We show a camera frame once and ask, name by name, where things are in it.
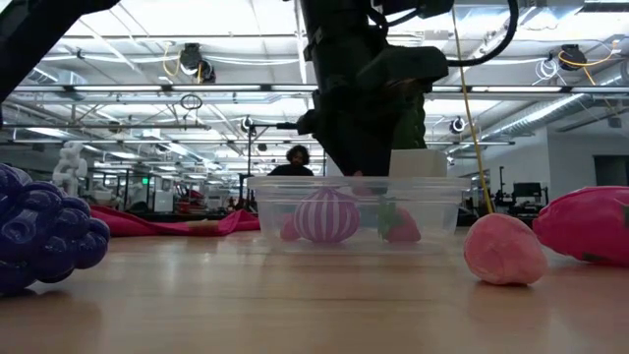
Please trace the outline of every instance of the pink striped ball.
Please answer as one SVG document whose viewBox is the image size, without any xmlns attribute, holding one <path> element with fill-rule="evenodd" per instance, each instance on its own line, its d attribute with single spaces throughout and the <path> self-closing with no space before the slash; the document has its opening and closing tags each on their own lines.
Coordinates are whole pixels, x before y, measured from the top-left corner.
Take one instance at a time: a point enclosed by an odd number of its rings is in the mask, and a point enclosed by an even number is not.
<svg viewBox="0 0 629 354">
<path fill-rule="evenodd" d="M 360 213 L 356 201 L 330 188 L 305 197 L 294 214 L 297 232 L 315 243 L 339 243 L 358 230 Z"/>
</svg>

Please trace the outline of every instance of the pink toy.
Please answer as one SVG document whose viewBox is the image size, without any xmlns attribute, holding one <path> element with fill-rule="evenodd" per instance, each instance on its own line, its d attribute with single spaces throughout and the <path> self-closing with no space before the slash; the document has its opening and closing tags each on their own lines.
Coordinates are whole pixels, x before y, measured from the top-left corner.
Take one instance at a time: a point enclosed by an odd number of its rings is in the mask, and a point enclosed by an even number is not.
<svg viewBox="0 0 629 354">
<path fill-rule="evenodd" d="M 586 188 L 550 203 L 533 223 L 540 242 L 580 261 L 629 266 L 629 188 Z"/>
<path fill-rule="evenodd" d="M 395 211 L 396 222 L 391 225 L 383 238 L 390 243 L 419 242 L 422 239 L 422 235 L 411 213 L 401 207 L 398 207 Z"/>
<path fill-rule="evenodd" d="M 475 276 L 495 285 L 532 284 L 548 267 L 535 233 L 517 218 L 499 213 L 470 228 L 464 257 Z"/>
<path fill-rule="evenodd" d="M 297 206 L 293 218 L 300 236 L 315 243 L 339 243 L 358 230 L 360 213 L 354 199 L 321 188 Z"/>
<path fill-rule="evenodd" d="M 284 215 L 284 226 L 282 226 L 282 230 L 279 232 L 279 238 L 288 242 L 300 239 L 299 233 L 295 228 L 295 221 L 293 221 L 292 213 Z"/>
</svg>

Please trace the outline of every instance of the plastic bin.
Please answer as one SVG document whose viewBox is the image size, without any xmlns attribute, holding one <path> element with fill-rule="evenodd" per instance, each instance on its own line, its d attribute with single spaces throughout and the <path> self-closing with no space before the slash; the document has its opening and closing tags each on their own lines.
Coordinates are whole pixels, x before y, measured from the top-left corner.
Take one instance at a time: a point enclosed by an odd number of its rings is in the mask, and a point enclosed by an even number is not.
<svg viewBox="0 0 629 354">
<path fill-rule="evenodd" d="M 261 232 L 275 251 L 417 253 L 452 236 L 459 178 L 255 177 Z"/>
</svg>

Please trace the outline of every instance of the table surface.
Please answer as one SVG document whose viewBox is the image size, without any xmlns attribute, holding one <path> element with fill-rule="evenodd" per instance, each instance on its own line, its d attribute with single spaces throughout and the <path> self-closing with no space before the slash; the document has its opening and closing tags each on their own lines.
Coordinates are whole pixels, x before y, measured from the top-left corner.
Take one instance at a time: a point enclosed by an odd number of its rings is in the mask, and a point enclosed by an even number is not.
<svg viewBox="0 0 629 354">
<path fill-rule="evenodd" d="M 548 252 L 476 281 L 463 234 L 416 256 L 270 254 L 257 233 L 115 239 L 99 266 L 0 299 L 0 353 L 627 353 L 627 270 Z"/>
</svg>

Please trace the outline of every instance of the pink fabric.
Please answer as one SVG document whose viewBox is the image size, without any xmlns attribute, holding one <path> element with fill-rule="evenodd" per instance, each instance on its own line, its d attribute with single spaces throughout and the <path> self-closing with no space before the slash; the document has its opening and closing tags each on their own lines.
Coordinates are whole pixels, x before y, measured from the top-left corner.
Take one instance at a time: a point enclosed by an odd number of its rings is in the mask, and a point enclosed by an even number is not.
<svg viewBox="0 0 629 354">
<path fill-rule="evenodd" d="M 218 227 L 190 228 L 186 222 L 148 222 L 137 216 L 104 206 L 91 206 L 91 216 L 104 221 L 112 237 L 129 236 L 226 236 L 237 231 L 259 230 L 257 217 L 236 211 L 218 222 Z"/>
<path fill-rule="evenodd" d="M 545 207 L 533 227 L 540 242 L 580 261 L 629 266 L 629 188 L 594 187 Z"/>
</svg>

